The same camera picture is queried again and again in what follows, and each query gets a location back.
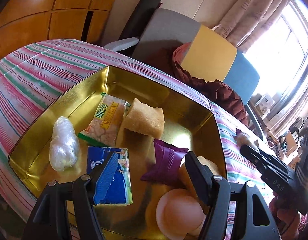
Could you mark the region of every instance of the curtain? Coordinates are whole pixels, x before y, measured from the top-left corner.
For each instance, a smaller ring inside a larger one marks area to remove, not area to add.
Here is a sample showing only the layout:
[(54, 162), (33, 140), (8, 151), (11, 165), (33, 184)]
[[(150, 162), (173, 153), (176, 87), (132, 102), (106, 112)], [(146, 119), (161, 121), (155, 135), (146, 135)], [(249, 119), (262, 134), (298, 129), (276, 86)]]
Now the curtain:
[(276, 138), (283, 135), (296, 121), (308, 101), (308, 67), (301, 79), (302, 82), (298, 82), (297, 91), (289, 103), (266, 124)]
[(291, 0), (238, 0), (213, 30), (245, 53)]

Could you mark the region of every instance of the golden tray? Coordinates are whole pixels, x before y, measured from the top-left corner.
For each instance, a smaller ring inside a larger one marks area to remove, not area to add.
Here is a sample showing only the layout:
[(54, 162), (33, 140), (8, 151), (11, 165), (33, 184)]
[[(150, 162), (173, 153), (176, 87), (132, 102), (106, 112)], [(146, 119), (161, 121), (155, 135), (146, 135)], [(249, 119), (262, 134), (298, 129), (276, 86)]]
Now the golden tray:
[[(219, 131), (211, 111), (191, 99), (150, 79), (107, 66), (88, 76), (51, 104), (28, 128), (9, 155), (9, 164), (24, 185), (39, 197), (47, 182), (76, 180), (86, 173), (87, 143), (81, 139), (81, 152), (75, 166), (56, 172), (49, 164), (49, 144), (53, 125), (61, 115), (68, 117), (76, 134), (86, 129), (94, 117), (101, 93), (132, 102), (134, 98), (164, 112), (162, 140), (174, 146), (189, 148), (197, 156), (216, 163), (227, 178)], [(97, 205), (95, 211), (104, 236), (118, 239), (167, 239), (159, 230), (156, 206), (171, 188), (141, 181), (148, 164), (155, 162), (153, 138), (119, 131), (117, 147), (128, 148), (133, 204), (129, 206)], [(69, 221), (76, 225), (72, 202), (68, 201)]]

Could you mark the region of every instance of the screw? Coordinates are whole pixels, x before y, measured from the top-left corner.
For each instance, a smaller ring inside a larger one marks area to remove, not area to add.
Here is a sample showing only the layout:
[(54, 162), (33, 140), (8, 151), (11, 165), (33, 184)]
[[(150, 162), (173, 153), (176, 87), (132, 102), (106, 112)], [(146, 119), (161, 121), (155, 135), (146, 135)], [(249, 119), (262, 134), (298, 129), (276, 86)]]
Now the screw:
[(81, 180), (89, 180), (90, 179), (90, 176), (88, 174), (84, 174), (81, 176)]
[(48, 183), (48, 185), (49, 185), (50, 187), (53, 187), (53, 186), (56, 185), (56, 181), (55, 181), (55, 180), (52, 180), (52, 181), (50, 181), (50, 182)]
[(249, 180), (249, 181), (247, 181), (246, 185), (249, 186), (249, 187), (254, 187), (255, 183), (252, 182), (251, 180)]
[(223, 179), (223, 177), (220, 175), (214, 175), (213, 178), (214, 180), (217, 180), (217, 181), (221, 181)]

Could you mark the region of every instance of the person's finger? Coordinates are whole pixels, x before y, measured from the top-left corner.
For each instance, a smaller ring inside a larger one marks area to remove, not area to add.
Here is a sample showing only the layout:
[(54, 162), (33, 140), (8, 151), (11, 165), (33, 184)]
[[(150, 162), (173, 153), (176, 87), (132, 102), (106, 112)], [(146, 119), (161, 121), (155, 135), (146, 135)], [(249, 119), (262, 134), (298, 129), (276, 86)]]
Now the person's finger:
[(297, 229), (301, 220), (300, 213), (298, 213), (296, 210), (291, 209), (279, 209), (277, 211), (277, 217), (281, 221), (284, 221), (286, 223), (286, 226), (289, 226), (289, 228), (285, 232), (282, 232), (281, 239), (295, 239), (295, 237), (298, 235)]
[(272, 215), (275, 217), (277, 216), (277, 206), (276, 206), (277, 197), (273, 198), (272, 201), (269, 203), (268, 207), (271, 211)]

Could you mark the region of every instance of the desk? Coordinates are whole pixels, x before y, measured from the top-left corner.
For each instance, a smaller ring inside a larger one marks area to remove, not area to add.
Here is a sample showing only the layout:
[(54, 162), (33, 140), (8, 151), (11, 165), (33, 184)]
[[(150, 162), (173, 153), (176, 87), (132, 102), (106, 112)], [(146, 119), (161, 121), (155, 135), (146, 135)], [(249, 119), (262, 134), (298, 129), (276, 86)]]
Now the desk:
[[(49, 40), (22, 47), (0, 60), (0, 194), (24, 221), (36, 199), (11, 170), (9, 153), (44, 109), (77, 82), (107, 65), (147, 77), (210, 109), (219, 129), (228, 180), (254, 181), (266, 202), (270, 202), (272, 190), (240, 155), (234, 141), (235, 129), (249, 134), (252, 141), (257, 137), (229, 113), (171, 76), (129, 57), (78, 40)], [(260, 140), (259, 145), (270, 153)], [(227, 239), (233, 226), (234, 207), (230, 206)], [(71, 231), (73, 239), (79, 239), (77, 230)]]

